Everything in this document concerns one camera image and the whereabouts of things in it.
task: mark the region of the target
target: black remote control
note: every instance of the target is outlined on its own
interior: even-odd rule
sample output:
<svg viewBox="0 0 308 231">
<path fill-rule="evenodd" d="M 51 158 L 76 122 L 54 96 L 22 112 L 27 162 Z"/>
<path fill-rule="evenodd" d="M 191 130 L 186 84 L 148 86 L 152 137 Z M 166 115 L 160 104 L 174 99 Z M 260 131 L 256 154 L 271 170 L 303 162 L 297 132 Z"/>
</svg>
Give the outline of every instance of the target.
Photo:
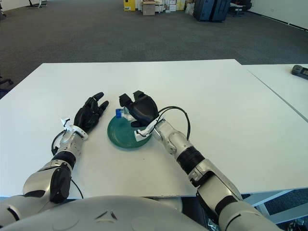
<svg viewBox="0 0 308 231">
<path fill-rule="evenodd" d="M 300 65 L 295 65 L 292 69 L 292 75 L 299 76 L 308 80 L 308 69 Z"/>
</svg>

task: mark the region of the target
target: black device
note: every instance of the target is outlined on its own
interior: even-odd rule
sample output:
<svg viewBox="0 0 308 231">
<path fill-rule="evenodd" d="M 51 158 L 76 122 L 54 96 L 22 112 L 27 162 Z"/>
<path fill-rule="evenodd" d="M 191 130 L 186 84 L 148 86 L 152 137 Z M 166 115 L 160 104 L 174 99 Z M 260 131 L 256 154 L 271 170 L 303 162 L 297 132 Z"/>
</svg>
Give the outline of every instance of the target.
<svg viewBox="0 0 308 231">
<path fill-rule="evenodd" d="M 300 65 L 295 65 L 292 69 L 292 75 L 299 76 L 308 80 L 308 69 Z"/>
<path fill-rule="evenodd" d="M 194 17 L 198 21 L 224 21 L 231 0 L 196 0 Z"/>
</svg>

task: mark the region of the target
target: white wall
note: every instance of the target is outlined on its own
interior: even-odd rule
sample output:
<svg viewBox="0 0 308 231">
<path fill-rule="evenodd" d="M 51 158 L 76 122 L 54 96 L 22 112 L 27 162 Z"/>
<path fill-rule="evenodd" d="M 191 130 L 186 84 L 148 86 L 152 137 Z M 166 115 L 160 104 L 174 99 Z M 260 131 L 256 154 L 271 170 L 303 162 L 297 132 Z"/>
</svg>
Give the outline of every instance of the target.
<svg viewBox="0 0 308 231">
<path fill-rule="evenodd" d="M 308 0 L 252 0 L 249 11 L 308 29 Z"/>
<path fill-rule="evenodd" d="M 39 0 L 31 0 L 32 4 L 38 3 Z M 1 6 L 3 11 L 8 11 L 18 7 L 28 6 L 29 0 L 2 0 Z"/>
</svg>

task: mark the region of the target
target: yellow box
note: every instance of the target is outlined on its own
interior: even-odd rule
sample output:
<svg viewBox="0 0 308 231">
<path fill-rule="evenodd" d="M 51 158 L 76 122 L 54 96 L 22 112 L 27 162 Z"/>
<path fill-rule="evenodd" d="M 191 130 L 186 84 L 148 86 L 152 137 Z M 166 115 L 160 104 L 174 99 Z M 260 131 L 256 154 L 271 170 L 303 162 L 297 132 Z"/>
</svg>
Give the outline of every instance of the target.
<svg viewBox="0 0 308 231">
<path fill-rule="evenodd" d="M 123 0 L 124 11 L 135 11 L 135 0 Z"/>
<path fill-rule="evenodd" d="M 177 11 L 183 11 L 185 7 L 185 3 L 181 3 L 179 0 L 177 2 Z"/>
<path fill-rule="evenodd" d="M 180 11 L 183 11 L 185 8 L 185 3 L 184 2 L 181 2 L 180 4 Z"/>
</svg>

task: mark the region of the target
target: black cable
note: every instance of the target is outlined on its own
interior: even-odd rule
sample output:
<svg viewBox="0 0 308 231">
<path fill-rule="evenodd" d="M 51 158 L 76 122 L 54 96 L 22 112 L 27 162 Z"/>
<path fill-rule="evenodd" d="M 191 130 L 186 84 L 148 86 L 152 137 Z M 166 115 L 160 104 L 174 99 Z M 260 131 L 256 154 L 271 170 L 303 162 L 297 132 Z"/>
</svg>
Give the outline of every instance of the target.
<svg viewBox="0 0 308 231">
<path fill-rule="evenodd" d="M 76 188 L 78 189 L 80 195 L 81 195 L 81 198 L 83 199 L 83 195 L 82 195 L 82 192 L 80 190 L 80 188 L 78 187 L 78 185 L 73 181 L 73 179 L 71 179 L 71 181 L 73 182 L 73 184 L 76 186 Z"/>
<path fill-rule="evenodd" d="M 59 136 L 61 136 L 62 134 L 64 135 L 66 133 L 66 130 L 63 130 L 61 131 L 58 135 L 56 135 L 56 137 L 53 139 L 52 141 L 52 144 L 51 144 L 51 152 L 52 152 L 52 155 L 55 156 L 57 151 L 58 151 L 58 147 L 53 147 L 54 146 L 54 143 L 55 141 L 57 140 L 57 138 L 59 138 Z M 81 195 L 81 198 L 83 199 L 83 195 L 82 195 L 82 192 L 80 190 L 80 188 L 78 187 L 78 185 L 73 181 L 73 179 L 71 179 L 72 183 L 76 186 L 76 188 L 78 189 L 80 195 Z"/>
<path fill-rule="evenodd" d="M 53 139 L 53 141 L 52 141 L 52 143 L 51 143 L 51 152 L 52 152 L 52 155 L 54 156 L 54 155 L 56 155 L 56 153 L 57 153 L 57 151 L 58 151 L 58 148 L 57 147 L 53 147 L 53 145 L 54 145 L 54 143 L 55 143 L 55 141 L 57 140 L 57 138 L 59 137 L 59 136 L 61 136 L 62 134 L 64 134 L 66 132 L 66 130 L 63 130 L 63 131 L 61 131 L 58 135 L 56 135 L 56 137 Z"/>
<path fill-rule="evenodd" d="M 160 117 L 163 115 L 163 113 L 165 113 L 166 111 L 171 110 L 171 109 L 178 109 L 178 110 L 182 111 L 182 112 L 185 114 L 185 117 L 186 117 L 186 119 L 187 119 L 187 136 L 186 136 L 186 139 L 188 140 L 188 139 L 189 139 L 189 136 L 190 136 L 190 134 L 191 134 L 191 123 L 190 123 L 190 121 L 189 121 L 189 118 L 188 118 L 187 113 L 186 113 L 182 108 L 177 107 L 177 106 L 168 106 L 168 107 L 164 107 L 163 109 L 159 110 L 158 113 L 160 113 L 160 112 L 162 112 L 162 111 L 163 111 L 163 112 L 162 112 L 162 114 L 160 114 L 160 116 L 158 117 L 158 120 L 157 120 L 156 124 L 154 125 L 154 127 L 152 128 L 152 130 L 149 132 L 149 134 L 151 134 L 152 131 L 155 129 L 155 126 L 158 124 L 159 119 L 160 119 Z"/>
</svg>

